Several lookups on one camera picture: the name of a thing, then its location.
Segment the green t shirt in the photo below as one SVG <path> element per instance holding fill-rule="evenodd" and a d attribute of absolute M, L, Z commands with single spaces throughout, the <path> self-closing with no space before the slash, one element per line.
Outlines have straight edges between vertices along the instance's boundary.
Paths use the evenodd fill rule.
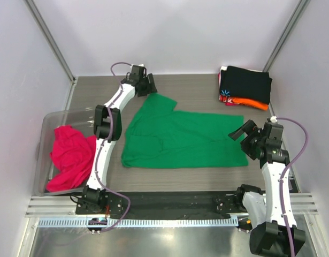
<path fill-rule="evenodd" d="M 176 109 L 177 102 L 150 94 L 125 132 L 121 156 L 127 168 L 181 169 L 246 167 L 238 141 L 228 135 L 243 116 Z"/>

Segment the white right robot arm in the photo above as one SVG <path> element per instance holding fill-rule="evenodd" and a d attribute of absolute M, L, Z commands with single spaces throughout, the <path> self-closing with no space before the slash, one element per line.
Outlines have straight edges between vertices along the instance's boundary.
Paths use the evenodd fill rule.
<path fill-rule="evenodd" d="M 297 228 L 291 207 L 289 171 L 297 158 L 291 159 L 282 149 L 284 127 L 272 116 L 262 128 L 248 120 L 228 136 L 241 141 L 242 151 L 252 160 L 259 160 L 265 181 L 265 192 L 258 187 L 241 185 L 234 205 L 247 211 L 251 222 L 249 248 L 259 256 L 296 256 L 305 243 L 305 232 Z"/>

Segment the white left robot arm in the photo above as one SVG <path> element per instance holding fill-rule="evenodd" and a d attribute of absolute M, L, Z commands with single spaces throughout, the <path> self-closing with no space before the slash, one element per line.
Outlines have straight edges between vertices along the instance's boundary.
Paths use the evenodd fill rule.
<path fill-rule="evenodd" d="M 91 210 L 97 214 L 106 210 L 105 194 L 108 190 L 104 181 L 112 151 L 122 132 L 121 112 L 135 96 L 147 96 L 156 92 L 153 75 L 147 74 L 145 67 L 134 66 L 120 82 L 114 96 L 104 105 L 96 106 L 93 126 L 96 137 L 95 156 L 82 197 L 77 203 L 78 208 Z"/>

